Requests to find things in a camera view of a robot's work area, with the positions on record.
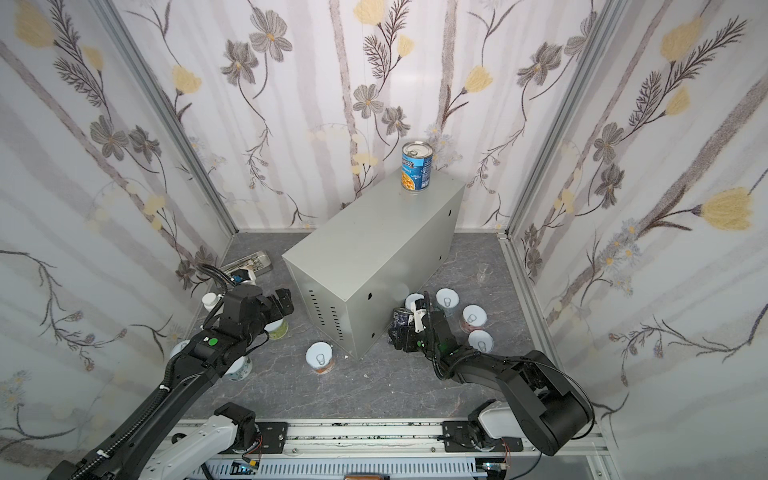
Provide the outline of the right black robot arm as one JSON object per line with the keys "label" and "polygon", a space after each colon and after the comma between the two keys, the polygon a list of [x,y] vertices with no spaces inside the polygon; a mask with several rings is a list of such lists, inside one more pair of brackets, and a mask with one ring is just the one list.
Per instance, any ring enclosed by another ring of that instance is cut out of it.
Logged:
{"label": "right black robot arm", "polygon": [[545,455],[555,455],[569,441],[583,438],[582,430],[594,428],[595,411],[586,393],[543,352],[500,356],[461,344],[428,295],[411,308],[393,309],[388,336],[395,349],[422,353],[438,379],[500,392],[521,430],[511,436],[528,439]]}

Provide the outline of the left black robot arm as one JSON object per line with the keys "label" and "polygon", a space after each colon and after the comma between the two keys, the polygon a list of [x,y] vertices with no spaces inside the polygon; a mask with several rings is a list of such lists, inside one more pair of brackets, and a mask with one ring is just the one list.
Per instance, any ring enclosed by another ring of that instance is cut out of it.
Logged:
{"label": "left black robot arm", "polygon": [[125,422],[79,462],[60,462],[50,479],[138,479],[197,399],[257,348],[253,342],[267,325],[294,312],[287,288],[267,295],[257,285],[226,278],[212,265],[202,269],[222,293],[201,330],[168,360],[162,381]]}

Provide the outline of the dark navy food can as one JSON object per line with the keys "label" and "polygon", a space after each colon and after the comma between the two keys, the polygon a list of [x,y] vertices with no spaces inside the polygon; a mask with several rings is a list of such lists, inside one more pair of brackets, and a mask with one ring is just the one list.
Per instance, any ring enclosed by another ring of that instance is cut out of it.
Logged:
{"label": "dark navy food can", "polygon": [[392,321],[388,329],[390,343],[396,350],[403,350],[407,343],[409,324],[412,311],[405,307],[397,307],[392,312]]}

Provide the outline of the blue soup can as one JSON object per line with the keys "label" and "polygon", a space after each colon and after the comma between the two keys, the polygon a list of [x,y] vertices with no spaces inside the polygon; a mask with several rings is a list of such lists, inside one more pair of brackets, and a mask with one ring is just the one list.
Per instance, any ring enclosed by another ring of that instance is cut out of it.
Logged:
{"label": "blue soup can", "polygon": [[411,192],[428,188],[432,170],[433,148],[425,141],[411,141],[402,148],[401,184]]}

